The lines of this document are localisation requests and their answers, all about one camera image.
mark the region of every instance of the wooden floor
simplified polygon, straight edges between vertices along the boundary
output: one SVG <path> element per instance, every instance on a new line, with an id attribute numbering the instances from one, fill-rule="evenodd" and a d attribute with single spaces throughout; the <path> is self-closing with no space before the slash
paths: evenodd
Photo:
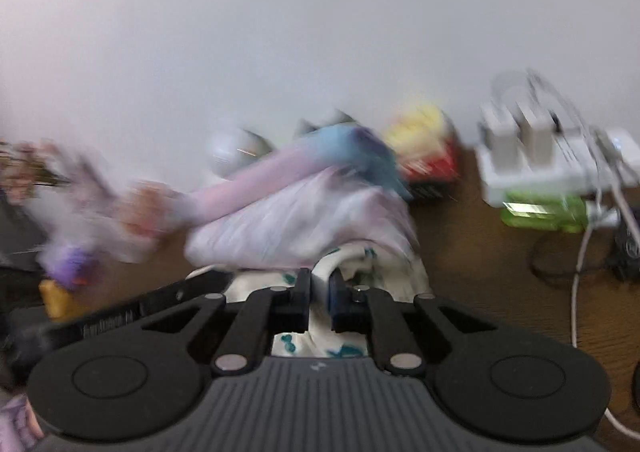
<path id="1" fill-rule="evenodd" d="M 436 295 L 464 302 L 504 321 L 570 342 L 571 279 L 543 282 L 527 269 L 527 255 L 541 232 L 509 228 L 482 201 L 472 153 L 463 156 L 465 179 L 451 197 L 412 206 L 424 265 Z M 640 193 L 629 194 L 633 205 Z M 601 262 L 610 232 L 598 232 L 588 262 Z M 543 250 L 545 269 L 575 267 L 581 235 L 553 236 Z M 623 284 L 610 272 L 585 276 L 578 292 L 578 342 L 609 373 L 610 409 L 640 432 L 631 402 L 631 380 L 640 360 L 640 284 Z M 596 438 L 612 451 L 640 451 L 603 421 Z"/>

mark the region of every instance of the circular pad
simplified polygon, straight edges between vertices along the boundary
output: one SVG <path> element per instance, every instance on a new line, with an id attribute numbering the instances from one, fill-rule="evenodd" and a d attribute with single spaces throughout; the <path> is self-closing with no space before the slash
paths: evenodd
<path id="1" fill-rule="evenodd" d="M 31 373 L 28 397 L 48 430 L 117 442 L 173 424 L 201 390 L 200 367 L 180 339 L 138 330 L 106 333 L 45 356 Z"/>
<path id="2" fill-rule="evenodd" d="M 546 358 L 510 356 L 494 363 L 491 381 L 505 394 L 517 398 L 544 398 L 562 387 L 564 371 Z"/>
<path id="3" fill-rule="evenodd" d="M 476 432 L 519 444 L 592 430 L 609 403 L 607 375 L 589 355 L 546 337 L 501 329 L 454 346 L 436 371 L 440 401 Z"/>
<path id="4" fill-rule="evenodd" d="M 101 356 L 82 364 L 73 375 L 76 388 L 91 398 L 108 400 L 135 392 L 146 382 L 146 366 L 128 356 Z"/>

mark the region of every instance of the yellow object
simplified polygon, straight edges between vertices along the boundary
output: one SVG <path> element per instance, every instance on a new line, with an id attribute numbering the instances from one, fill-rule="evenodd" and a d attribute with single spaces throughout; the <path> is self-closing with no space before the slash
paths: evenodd
<path id="1" fill-rule="evenodd" d="M 424 105 L 402 115 L 384 135 L 385 143 L 401 158 L 436 154 L 445 150 L 449 126 L 442 111 Z"/>
<path id="2" fill-rule="evenodd" d="M 47 315 L 56 322 L 66 322 L 89 313 L 89 309 L 78 304 L 73 294 L 61 288 L 51 279 L 40 282 L 38 288 Z"/>

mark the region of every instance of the gray object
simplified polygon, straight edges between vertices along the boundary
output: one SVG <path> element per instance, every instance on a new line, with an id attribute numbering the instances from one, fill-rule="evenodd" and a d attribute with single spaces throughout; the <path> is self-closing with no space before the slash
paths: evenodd
<path id="1" fill-rule="evenodd" d="M 449 419 L 415 378 L 381 372 L 372 358 L 268 356 L 254 372 L 215 380 L 185 418 L 126 443 L 49 436 L 38 452 L 602 452 L 588 437 L 520 446 Z"/>
<path id="2" fill-rule="evenodd" d="M 242 355 L 222 355 L 216 360 L 216 367 L 220 371 L 239 371 L 247 365 Z"/>
<path id="3" fill-rule="evenodd" d="M 0 191 L 0 266 L 25 272 L 39 269 L 36 255 L 46 240 L 38 223 Z"/>
<path id="4" fill-rule="evenodd" d="M 389 360 L 392 366 L 397 369 L 417 369 L 422 365 L 422 359 L 413 353 L 398 353 Z"/>
<path id="5" fill-rule="evenodd" d="M 213 174 L 225 179 L 272 151 L 270 142 L 244 128 L 223 130 L 207 143 L 209 168 Z"/>
<path id="6" fill-rule="evenodd" d="M 346 112 L 342 112 L 338 109 L 334 112 L 334 117 L 324 125 L 315 125 L 306 120 L 300 120 L 300 125 L 298 126 L 298 136 L 304 136 L 305 134 L 309 134 L 311 132 L 316 132 L 323 127 L 329 127 L 330 125 L 339 125 L 339 124 L 357 124 L 351 116 L 349 116 Z"/>

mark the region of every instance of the white cloth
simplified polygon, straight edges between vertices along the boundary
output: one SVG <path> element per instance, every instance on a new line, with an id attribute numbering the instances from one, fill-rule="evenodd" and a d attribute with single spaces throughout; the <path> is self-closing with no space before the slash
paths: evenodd
<path id="1" fill-rule="evenodd" d="M 184 254 L 196 266 L 288 269 L 362 240 L 405 258 L 417 245 L 400 196 L 330 168 L 193 230 Z"/>
<path id="2" fill-rule="evenodd" d="M 346 244 L 322 258 L 312 272 L 313 302 L 309 329 L 304 334 L 279 334 L 273 340 L 271 354 L 276 356 L 348 357 L 366 356 L 366 336 L 331 331 L 323 287 L 335 268 L 345 280 L 356 272 L 365 272 L 363 284 L 385 289 L 401 302 L 411 302 L 418 293 L 429 291 L 427 274 L 419 257 L 393 254 L 369 242 Z M 228 302 L 242 302 L 249 294 L 270 286 L 291 286 L 296 270 L 288 272 L 239 273 L 226 291 Z"/>

